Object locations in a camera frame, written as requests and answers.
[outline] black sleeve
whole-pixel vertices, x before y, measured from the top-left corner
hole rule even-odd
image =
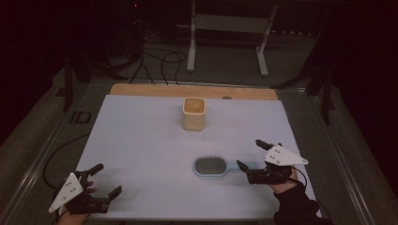
[[[316,212],[319,205],[305,194],[305,187],[299,183],[281,194],[274,194],[279,200],[279,211],[274,215],[277,225],[332,225],[333,223]]]

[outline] gray carpet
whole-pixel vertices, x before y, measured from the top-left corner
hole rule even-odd
[[[180,65],[177,81],[186,83],[212,83],[222,85],[249,85],[268,87],[282,83],[299,74],[315,39],[303,36],[271,36],[266,47],[266,61],[269,77],[261,78],[255,58],[254,49],[246,47],[215,46],[198,44],[196,69],[193,73],[186,71],[186,61]],[[188,45],[184,42],[159,43],[148,42],[145,45],[148,53],[163,58],[167,49],[188,53]],[[168,60],[177,60],[170,55]],[[146,56],[145,64],[148,74],[155,83],[164,83],[161,76],[161,61]],[[120,72],[121,75],[131,77],[138,64]],[[175,81],[175,72],[178,64],[164,65],[164,75],[168,82]],[[141,69],[135,83],[148,83],[146,72]],[[278,97],[283,102],[289,122],[301,154],[311,162],[307,166],[309,178],[314,185],[317,199],[323,203],[335,224],[366,224],[362,218],[369,215],[362,214],[353,201],[356,193],[350,191],[352,183],[346,179],[354,177],[354,185],[360,190],[360,196],[366,203],[371,217],[368,224],[395,224],[398,219],[397,201],[387,185],[365,141],[360,135],[355,122],[343,104],[337,88],[333,88],[332,101],[335,107],[330,111],[330,126],[326,126],[319,119],[316,98],[303,95],[299,89],[307,81],[299,82],[294,88],[279,91]],[[102,75],[96,75],[90,84],[75,83],[75,101],[69,112],[62,112],[63,98],[56,97],[55,93],[62,86],[62,71],[55,76],[54,86],[37,103],[31,113],[21,122],[9,139],[2,145],[0,151],[0,207],[5,209],[9,201],[15,206],[15,212],[9,224],[51,224],[54,215],[47,210],[52,202],[53,191],[43,182],[41,171],[36,172],[34,185],[23,191],[26,198],[15,198],[24,173],[29,169],[34,159],[41,156],[43,148],[48,147],[50,152],[58,146],[73,139],[82,137],[90,132],[95,118],[100,110],[101,103],[113,83]],[[72,112],[91,113],[88,124],[70,123]],[[72,172],[84,150],[86,138],[81,138],[66,145],[54,155],[48,165],[48,181],[60,184],[66,174]],[[342,167],[338,158],[343,158],[348,167]],[[121,221],[89,220],[87,224],[119,224]],[[223,224],[225,222],[163,222],[163,221],[130,221],[129,224]],[[228,224],[257,224],[257,222],[228,222]],[[261,221],[260,224],[273,224],[273,221]]]

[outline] floor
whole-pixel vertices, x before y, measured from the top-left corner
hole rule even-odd
[[[188,54],[185,38],[165,40],[153,35],[144,46],[145,69],[136,78],[123,83],[155,84],[178,83],[206,85],[238,85],[269,88],[299,74],[311,48],[314,37],[271,34],[265,58],[269,76],[259,75],[255,43],[231,44],[226,41],[198,40],[196,68],[187,72],[187,62],[164,63],[161,59],[177,62]],[[113,58],[119,62],[122,58]],[[139,64],[120,71],[131,78]],[[64,174],[74,170],[84,150],[86,134],[91,131],[101,102],[113,83],[106,76],[96,74],[90,83],[74,84],[74,102],[68,112],[63,112],[64,99],[56,93],[63,87],[63,70],[54,77],[54,86],[36,104],[8,140],[0,152],[0,221],[5,224],[51,224],[54,215],[47,210],[53,191],[43,181],[43,167],[51,184],[63,181]],[[307,170],[314,181],[314,191],[325,205],[323,215],[329,214],[335,224],[394,224],[398,219],[397,200],[369,148],[360,135],[352,117],[342,102],[337,87],[332,90],[333,109],[330,126],[319,117],[317,97],[307,97],[303,88],[307,80],[290,88],[277,91],[289,116],[300,151],[313,162]],[[73,112],[90,112],[92,119],[73,123]],[[58,151],[48,164],[52,152]],[[121,224],[123,221],[88,220],[86,224]],[[223,224],[218,221],[129,221],[128,224]],[[228,221],[228,224],[273,224],[271,219],[262,221]]]

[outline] yellow container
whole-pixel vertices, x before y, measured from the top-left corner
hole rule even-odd
[[[199,97],[187,97],[182,107],[182,127],[186,130],[200,131],[205,127],[206,103]]]

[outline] white mounting plate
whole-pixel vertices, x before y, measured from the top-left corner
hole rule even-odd
[[[53,201],[53,204],[50,206],[49,213],[54,212],[59,207],[69,202],[82,192],[82,185],[77,179],[75,173],[71,172],[67,181],[65,181],[64,186],[61,188],[55,200]]]
[[[308,160],[275,144],[264,156],[264,161],[277,166],[307,165]]]

